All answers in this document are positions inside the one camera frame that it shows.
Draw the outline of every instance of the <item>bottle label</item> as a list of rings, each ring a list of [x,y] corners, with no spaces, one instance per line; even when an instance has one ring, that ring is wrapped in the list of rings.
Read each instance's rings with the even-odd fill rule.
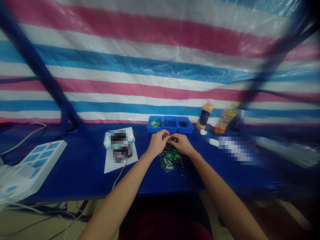
[[[201,115],[200,115],[200,119],[199,119],[199,123],[204,126],[207,124],[208,118],[210,116],[210,113],[206,110],[202,110],[201,111]]]

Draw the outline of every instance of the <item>dark red clothing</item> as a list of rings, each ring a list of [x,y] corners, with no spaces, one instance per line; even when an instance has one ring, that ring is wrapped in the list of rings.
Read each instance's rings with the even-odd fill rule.
[[[143,212],[121,230],[120,240],[213,240],[199,222],[181,213],[153,209]]]

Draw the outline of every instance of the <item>green item in bin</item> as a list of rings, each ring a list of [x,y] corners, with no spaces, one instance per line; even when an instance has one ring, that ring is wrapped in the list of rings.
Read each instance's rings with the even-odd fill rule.
[[[157,120],[157,119],[153,119],[150,124],[149,124],[149,127],[160,127],[160,121]]]

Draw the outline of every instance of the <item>plastic bottle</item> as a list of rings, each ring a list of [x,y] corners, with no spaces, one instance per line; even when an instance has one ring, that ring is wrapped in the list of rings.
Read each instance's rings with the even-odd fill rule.
[[[230,108],[223,110],[217,125],[213,129],[216,134],[224,134],[231,120],[237,115],[237,106],[237,103],[231,103]]]
[[[206,128],[208,118],[213,111],[212,103],[213,103],[213,100],[208,99],[207,103],[202,106],[201,115],[196,125],[196,127],[200,130]]]

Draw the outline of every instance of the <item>white stripe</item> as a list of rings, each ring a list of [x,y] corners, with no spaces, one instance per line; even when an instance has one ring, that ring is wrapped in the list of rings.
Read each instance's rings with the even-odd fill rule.
[[[180,19],[248,32],[259,36],[282,36],[289,18],[217,0],[55,0],[71,6],[105,9],[160,18]]]
[[[245,124],[255,124],[255,123],[288,123],[288,124],[320,124],[320,118],[310,118],[310,117],[299,117],[299,118],[251,118],[245,117]]]
[[[79,113],[81,119],[84,120],[123,120],[123,121],[148,121],[149,114],[137,113],[104,113],[104,112],[82,112]],[[15,119],[57,119],[61,117],[60,111],[22,111],[22,112],[4,112],[0,111],[0,117],[15,118]],[[187,116],[191,122],[196,123],[199,117]],[[209,118],[208,124],[215,126],[219,118]],[[245,118],[246,124],[261,124],[261,123],[282,123],[282,124],[310,124],[319,123],[319,118],[310,118],[301,121],[301,119],[292,118]]]
[[[260,71],[264,59],[253,59],[212,53],[192,48],[177,47],[163,44],[132,42],[113,38],[103,38],[94,35],[62,31],[51,28],[22,24],[24,32],[34,44],[93,51],[98,53],[121,56],[141,57],[162,61],[193,63],[211,67],[233,70]],[[0,40],[6,39],[0,33]],[[277,71],[295,67],[320,67],[320,61],[311,62],[282,62]]]
[[[84,101],[84,102],[113,102],[124,104],[146,104],[152,106],[187,106],[201,107],[206,103],[203,99],[161,99],[143,96],[125,96],[115,94],[101,93],[64,93],[69,101]],[[3,91],[0,90],[0,100],[37,100],[37,101],[53,101],[48,92],[39,91]],[[213,101],[214,108],[224,109],[229,107],[231,101]],[[255,102],[250,105],[250,109],[269,109],[269,110],[320,110],[319,106],[307,103],[279,103],[279,102]]]
[[[33,77],[35,76],[30,67],[24,63],[0,63],[0,75],[4,76],[20,76]]]
[[[208,91],[211,89],[246,90],[252,82],[242,81],[233,84],[211,83],[194,81],[187,79],[176,79],[159,76],[149,76],[140,74],[99,71],[82,68],[49,66],[47,68],[54,77],[71,78],[79,80],[94,80],[103,82],[132,83],[148,86],[167,87],[173,89],[184,89],[193,91]],[[7,76],[34,76],[33,72],[26,64],[21,63],[1,63],[0,75]],[[267,82],[263,89],[269,91],[286,92],[320,92],[318,83],[301,82]]]

